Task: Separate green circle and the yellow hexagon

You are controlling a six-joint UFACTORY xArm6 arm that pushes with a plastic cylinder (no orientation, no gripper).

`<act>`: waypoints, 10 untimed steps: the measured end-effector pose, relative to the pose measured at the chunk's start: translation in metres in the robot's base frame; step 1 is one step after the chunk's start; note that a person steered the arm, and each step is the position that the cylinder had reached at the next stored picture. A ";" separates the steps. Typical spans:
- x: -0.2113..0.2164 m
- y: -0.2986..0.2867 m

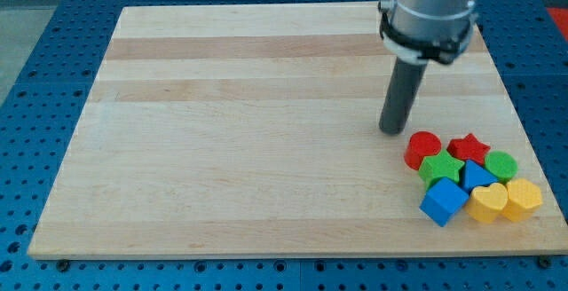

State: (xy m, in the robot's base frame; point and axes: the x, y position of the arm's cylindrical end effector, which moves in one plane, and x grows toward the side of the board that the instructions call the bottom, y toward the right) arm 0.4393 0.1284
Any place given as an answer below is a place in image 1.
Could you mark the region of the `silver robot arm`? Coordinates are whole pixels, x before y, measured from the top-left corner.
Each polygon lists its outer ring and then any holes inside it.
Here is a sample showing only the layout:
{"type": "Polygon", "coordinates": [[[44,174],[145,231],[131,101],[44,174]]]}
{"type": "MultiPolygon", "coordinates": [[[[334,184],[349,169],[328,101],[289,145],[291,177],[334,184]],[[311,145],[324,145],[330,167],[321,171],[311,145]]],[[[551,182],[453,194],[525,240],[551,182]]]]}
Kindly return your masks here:
{"type": "Polygon", "coordinates": [[[450,65],[468,48],[476,1],[380,0],[383,45],[410,65],[450,65]]]}

